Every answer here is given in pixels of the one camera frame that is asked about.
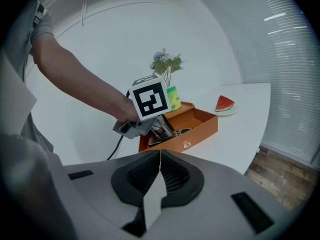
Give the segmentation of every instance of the hand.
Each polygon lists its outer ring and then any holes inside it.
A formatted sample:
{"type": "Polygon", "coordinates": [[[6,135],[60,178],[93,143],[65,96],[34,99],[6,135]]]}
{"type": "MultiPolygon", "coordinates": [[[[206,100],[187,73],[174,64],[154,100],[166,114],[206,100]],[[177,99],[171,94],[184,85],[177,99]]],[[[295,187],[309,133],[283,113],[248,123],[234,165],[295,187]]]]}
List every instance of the hand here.
{"type": "Polygon", "coordinates": [[[121,104],[121,110],[122,111],[115,116],[119,122],[124,123],[130,120],[136,123],[139,120],[134,102],[131,99],[125,97],[125,100],[121,104]]]}

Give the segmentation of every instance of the black cable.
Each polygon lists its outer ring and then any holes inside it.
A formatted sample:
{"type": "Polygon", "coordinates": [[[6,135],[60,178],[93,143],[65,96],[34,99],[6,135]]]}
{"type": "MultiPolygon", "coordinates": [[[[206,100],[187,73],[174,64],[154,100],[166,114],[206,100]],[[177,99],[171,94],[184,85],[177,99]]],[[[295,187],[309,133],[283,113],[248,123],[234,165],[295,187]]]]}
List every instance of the black cable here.
{"type": "MultiPolygon", "coordinates": [[[[129,91],[127,91],[126,92],[126,95],[125,95],[127,98],[130,96],[130,93],[129,93],[129,91]]],[[[119,141],[118,141],[118,143],[117,143],[117,145],[116,145],[116,147],[115,147],[115,149],[114,149],[114,151],[112,152],[112,154],[108,157],[108,159],[107,159],[107,161],[108,160],[110,160],[110,158],[112,158],[112,156],[116,153],[116,151],[117,151],[117,149],[119,148],[119,145],[120,145],[120,143],[121,143],[121,141],[122,141],[122,139],[123,139],[123,135],[121,135],[121,137],[120,137],[120,139],[119,139],[119,141]]]]}
{"type": "Polygon", "coordinates": [[[112,154],[108,157],[107,160],[110,160],[110,158],[112,158],[112,156],[116,153],[116,151],[117,151],[117,149],[119,148],[120,142],[122,141],[122,138],[123,138],[123,137],[124,137],[124,136],[121,135],[121,137],[120,137],[120,139],[119,139],[119,141],[118,141],[118,144],[117,144],[116,147],[115,147],[115,150],[112,152],[112,154]]]}

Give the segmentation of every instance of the orange box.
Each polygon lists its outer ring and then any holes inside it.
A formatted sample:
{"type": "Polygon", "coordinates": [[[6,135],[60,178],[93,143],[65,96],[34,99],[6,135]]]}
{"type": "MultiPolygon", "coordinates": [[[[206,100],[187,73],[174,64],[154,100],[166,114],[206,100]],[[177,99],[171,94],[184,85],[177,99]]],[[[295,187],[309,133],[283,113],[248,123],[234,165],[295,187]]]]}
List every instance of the orange box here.
{"type": "Polygon", "coordinates": [[[155,134],[149,132],[140,137],[139,152],[162,149],[183,152],[186,150],[184,148],[185,141],[193,147],[218,131],[218,117],[216,115],[197,109],[189,102],[181,102],[181,105],[181,108],[165,113],[164,116],[175,131],[186,128],[193,129],[153,147],[149,147],[148,142],[150,137],[154,137],[155,134]]]}

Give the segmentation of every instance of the wooden floor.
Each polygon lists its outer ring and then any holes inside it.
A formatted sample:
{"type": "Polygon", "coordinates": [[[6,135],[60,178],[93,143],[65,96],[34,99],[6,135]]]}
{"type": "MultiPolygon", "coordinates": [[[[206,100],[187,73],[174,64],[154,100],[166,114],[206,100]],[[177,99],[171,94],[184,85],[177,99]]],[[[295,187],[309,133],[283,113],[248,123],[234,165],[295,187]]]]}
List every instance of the wooden floor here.
{"type": "Polygon", "coordinates": [[[309,198],[317,184],[319,173],[261,147],[245,176],[272,193],[281,204],[292,210],[309,198]]]}

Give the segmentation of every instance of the flowers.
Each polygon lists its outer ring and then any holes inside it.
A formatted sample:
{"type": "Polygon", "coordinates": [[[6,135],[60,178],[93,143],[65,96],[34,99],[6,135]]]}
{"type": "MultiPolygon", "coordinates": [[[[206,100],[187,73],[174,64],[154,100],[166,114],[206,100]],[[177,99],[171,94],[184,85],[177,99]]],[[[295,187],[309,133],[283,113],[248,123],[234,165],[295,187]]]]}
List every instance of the flowers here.
{"type": "Polygon", "coordinates": [[[171,83],[171,74],[183,69],[181,67],[183,61],[181,60],[180,56],[181,54],[174,56],[166,53],[166,49],[164,48],[162,51],[157,51],[153,55],[153,63],[150,64],[150,69],[153,70],[154,73],[162,76],[168,87],[171,83]]]}

